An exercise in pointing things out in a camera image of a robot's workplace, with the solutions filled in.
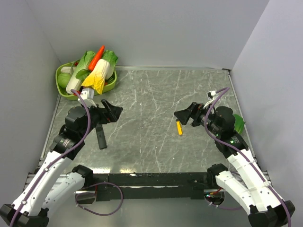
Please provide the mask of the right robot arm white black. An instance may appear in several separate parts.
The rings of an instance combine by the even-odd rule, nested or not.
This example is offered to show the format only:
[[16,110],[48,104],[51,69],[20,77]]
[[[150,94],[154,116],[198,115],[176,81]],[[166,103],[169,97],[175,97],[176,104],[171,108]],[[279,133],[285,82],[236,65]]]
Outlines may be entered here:
[[207,133],[214,137],[216,147],[242,178],[235,176],[222,164],[208,168],[207,183],[211,188],[221,187],[246,211],[253,227],[291,226],[295,207],[285,201],[265,178],[252,153],[235,130],[233,110],[226,106],[212,108],[193,102],[188,108],[174,113],[177,120],[186,125],[206,126]]

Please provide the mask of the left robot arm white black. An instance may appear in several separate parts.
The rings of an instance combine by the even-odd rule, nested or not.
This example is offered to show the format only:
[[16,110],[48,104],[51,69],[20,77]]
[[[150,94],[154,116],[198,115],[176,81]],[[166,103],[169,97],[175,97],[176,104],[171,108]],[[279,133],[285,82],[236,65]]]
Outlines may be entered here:
[[49,218],[77,190],[93,186],[93,171],[78,165],[58,186],[63,170],[85,145],[84,140],[96,127],[117,122],[122,107],[102,100],[103,107],[76,106],[69,110],[65,124],[54,138],[47,156],[22,194],[12,204],[4,204],[0,216],[10,227],[45,227]]

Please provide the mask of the yellow handled screwdriver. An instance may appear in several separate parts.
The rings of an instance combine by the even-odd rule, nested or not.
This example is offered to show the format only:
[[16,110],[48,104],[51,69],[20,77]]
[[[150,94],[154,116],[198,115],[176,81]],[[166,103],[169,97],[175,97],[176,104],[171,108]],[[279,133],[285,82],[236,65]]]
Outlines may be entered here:
[[178,135],[182,136],[183,135],[182,126],[178,119],[176,119],[176,125],[177,125]]

